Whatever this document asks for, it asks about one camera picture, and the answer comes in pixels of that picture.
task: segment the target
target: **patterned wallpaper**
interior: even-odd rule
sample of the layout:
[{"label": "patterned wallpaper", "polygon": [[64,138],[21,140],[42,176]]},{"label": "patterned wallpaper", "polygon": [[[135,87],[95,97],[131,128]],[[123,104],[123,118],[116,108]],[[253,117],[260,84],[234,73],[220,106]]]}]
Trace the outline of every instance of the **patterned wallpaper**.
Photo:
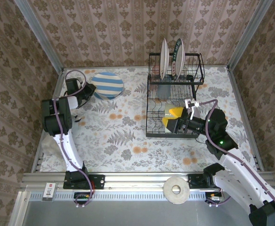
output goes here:
[{"label": "patterned wallpaper", "polygon": [[259,0],[29,0],[64,67],[147,65],[163,38],[228,63]]},{"label": "patterned wallpaper", "polygon": [[262,161],[275,171],[275,0],[234,75]]},{"label": "patterned wallpaper", "polygon": [[0,0],[0,226],[13,210],[22,174],[41,135],[40,101],[57,74],[12,0]]}]

